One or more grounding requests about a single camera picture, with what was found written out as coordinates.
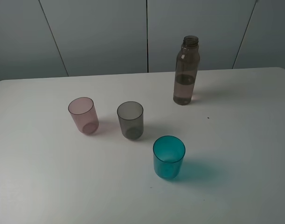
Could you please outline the translucent grey plastic cup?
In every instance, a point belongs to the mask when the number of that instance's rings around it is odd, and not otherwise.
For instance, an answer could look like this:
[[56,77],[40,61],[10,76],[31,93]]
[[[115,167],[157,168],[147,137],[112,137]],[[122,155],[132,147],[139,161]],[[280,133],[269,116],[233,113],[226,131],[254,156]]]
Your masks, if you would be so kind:
[[129,140],[137,140],[144,131],[143,106],[135,101],[127,101],[117,108],[122,135]]

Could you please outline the translucent pink plastic cup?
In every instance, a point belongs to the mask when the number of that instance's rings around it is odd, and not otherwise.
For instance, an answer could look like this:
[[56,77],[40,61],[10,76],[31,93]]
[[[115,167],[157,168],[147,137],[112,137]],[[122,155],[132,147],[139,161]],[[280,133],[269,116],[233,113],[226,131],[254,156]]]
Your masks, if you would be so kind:
[[91,98],[80,97],[74,99],[70,102],[68,111],[81,133],[90,135],[98,129],[99,121]]

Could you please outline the translucent teal plastic cup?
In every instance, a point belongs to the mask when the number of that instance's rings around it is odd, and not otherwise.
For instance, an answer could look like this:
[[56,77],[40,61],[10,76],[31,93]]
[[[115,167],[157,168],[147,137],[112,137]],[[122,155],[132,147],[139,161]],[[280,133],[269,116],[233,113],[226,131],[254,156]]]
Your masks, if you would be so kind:
[[184,143],[177,137],[166,135],[153,144],[153,166],[158,177],[174,179],[180,172],[186,153]]

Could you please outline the translucent brown plastic bottle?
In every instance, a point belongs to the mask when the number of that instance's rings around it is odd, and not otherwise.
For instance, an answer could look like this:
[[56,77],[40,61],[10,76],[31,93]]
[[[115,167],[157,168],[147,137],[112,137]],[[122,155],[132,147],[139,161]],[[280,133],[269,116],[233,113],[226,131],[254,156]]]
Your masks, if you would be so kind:
[[199,39],[188,35],[183,39],[176,58],[173,100],[178,105],[191,102],[200,62]]

